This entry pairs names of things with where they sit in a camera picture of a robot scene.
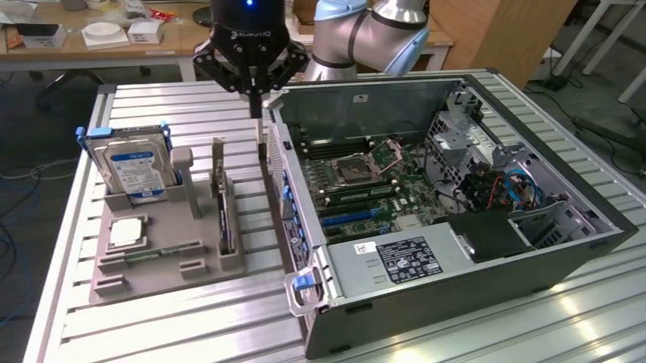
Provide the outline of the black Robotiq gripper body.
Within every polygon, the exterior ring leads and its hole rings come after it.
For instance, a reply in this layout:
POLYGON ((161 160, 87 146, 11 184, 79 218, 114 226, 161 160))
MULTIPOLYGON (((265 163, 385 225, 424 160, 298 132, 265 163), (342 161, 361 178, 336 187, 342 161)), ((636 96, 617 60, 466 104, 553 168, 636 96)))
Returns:
POLYGON ((237 71, 244 64, 288 69, 289 31, 284 1, 212 1, 213 68, 237 71))

